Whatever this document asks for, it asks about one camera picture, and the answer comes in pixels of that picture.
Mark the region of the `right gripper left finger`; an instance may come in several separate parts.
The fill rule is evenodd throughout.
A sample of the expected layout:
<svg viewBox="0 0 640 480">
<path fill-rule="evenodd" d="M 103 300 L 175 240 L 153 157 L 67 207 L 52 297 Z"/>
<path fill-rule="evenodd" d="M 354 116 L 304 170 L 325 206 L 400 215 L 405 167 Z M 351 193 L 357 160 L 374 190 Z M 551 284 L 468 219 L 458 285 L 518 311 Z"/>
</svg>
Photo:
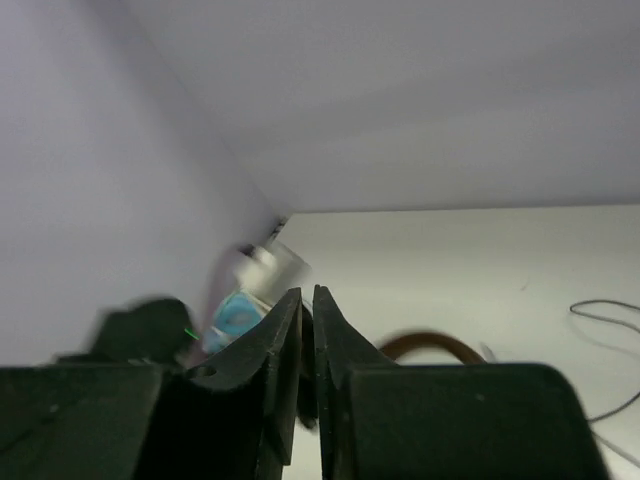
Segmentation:
<svg viewBox="0 0 640 480">
<path fill-rule="evenodd" d="M 291 461 L 302 299 L 203 363 L 1 371 L 5 479 L 277 479 Z"/>
</svg>

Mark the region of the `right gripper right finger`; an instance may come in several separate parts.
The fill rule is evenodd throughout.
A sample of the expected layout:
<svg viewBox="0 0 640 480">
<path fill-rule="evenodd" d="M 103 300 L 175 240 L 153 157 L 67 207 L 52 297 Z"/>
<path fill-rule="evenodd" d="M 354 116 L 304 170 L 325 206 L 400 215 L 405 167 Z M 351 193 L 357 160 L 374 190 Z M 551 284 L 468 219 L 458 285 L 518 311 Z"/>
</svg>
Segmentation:
<svg viewBox="0 0 640 480">
<path fill-rule="evenodd" d="M 605 479 L 577 395 L 536 363 L 401 366 L 313 298 L 326 479 Z"/>
</svg>

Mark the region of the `brown silver headphones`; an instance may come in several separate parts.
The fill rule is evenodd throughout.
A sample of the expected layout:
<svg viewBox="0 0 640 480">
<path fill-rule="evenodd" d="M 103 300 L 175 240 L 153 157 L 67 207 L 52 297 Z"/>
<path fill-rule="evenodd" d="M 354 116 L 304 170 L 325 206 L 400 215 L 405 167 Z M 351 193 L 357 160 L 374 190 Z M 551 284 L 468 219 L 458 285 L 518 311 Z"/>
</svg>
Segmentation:
<svg viewBox="0 0 640 480">
<path fill-rule="evenodd" d="M 393 361 L 417 350 L 431 349 L 447 352 L 464 365 L 486 363 L 486 360 L 477 351 L 461 340 L 432 330 L 400 333 L 384 340 L 377 349 Z"/>
</svg>

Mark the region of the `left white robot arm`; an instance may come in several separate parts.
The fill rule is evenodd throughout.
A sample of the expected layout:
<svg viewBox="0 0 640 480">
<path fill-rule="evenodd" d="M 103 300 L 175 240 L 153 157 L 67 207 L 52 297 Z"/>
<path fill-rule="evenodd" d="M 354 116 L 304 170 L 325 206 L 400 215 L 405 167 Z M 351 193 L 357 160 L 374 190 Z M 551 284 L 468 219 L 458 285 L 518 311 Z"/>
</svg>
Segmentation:
<svg viewBox="0 0 640 480">
<path fill-rule="evenodd" d="M 88 348 L 57 356 L 57 364 L 158 364 L 180 367 L 195 342 L 188 307 L 175 297 L 151 297 L 104 312 Z"/>
</svg>

